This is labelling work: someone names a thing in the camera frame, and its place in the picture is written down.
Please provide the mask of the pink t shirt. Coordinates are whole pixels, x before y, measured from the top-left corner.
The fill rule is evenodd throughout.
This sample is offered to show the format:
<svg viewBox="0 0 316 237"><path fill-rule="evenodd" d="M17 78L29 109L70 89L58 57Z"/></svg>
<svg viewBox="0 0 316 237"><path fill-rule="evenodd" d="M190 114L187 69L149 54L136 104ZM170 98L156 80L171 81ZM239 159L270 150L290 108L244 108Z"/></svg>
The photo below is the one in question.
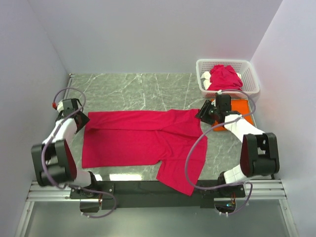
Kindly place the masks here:
<svg viewBox="0 0 316 237"><path fill-rule="evenodd" d="M139 166L160 163L156 179L191 196L206 160L207 138L198 109L90 112L85 126L82 167Z"/></svg>

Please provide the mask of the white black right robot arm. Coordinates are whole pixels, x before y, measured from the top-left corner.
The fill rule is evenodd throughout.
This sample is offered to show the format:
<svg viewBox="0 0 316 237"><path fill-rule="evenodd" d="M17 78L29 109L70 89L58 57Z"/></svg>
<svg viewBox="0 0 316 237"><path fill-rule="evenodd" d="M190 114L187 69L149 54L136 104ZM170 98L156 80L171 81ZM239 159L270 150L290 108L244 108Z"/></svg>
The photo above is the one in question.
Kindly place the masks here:
<svg viewBox="0 0 316 237"><path fill-rule="evenodd" d="M211 130L223 127L241 141L239 165L222 172L213 187L222 197L228 197L234 185L253 177L274 175L280 169L276 135L252 125L245 119L251 112L243 115L234 111L232 102L230 95L216 94L215 100L206 100L196 114L197 119L211 125Z"/></svg>

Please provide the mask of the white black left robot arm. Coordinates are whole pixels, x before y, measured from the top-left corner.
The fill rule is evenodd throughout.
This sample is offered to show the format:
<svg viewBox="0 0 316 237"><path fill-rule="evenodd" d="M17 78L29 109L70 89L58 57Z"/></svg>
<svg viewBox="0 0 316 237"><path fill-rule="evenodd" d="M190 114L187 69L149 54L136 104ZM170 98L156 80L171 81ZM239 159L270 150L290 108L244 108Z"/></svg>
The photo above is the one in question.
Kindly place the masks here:
<svg viewBox="0 0 316 237"><path fill-rule="evenodd" d="M77 98L54 102L53 108L58 112L53 131L42 143L31 148L36 180L42 187L62 188L66 184L80 187L85 197L94 198L99 192L95 175L77 169L69 147L89 118L83 113L83 105Z"/></svg>

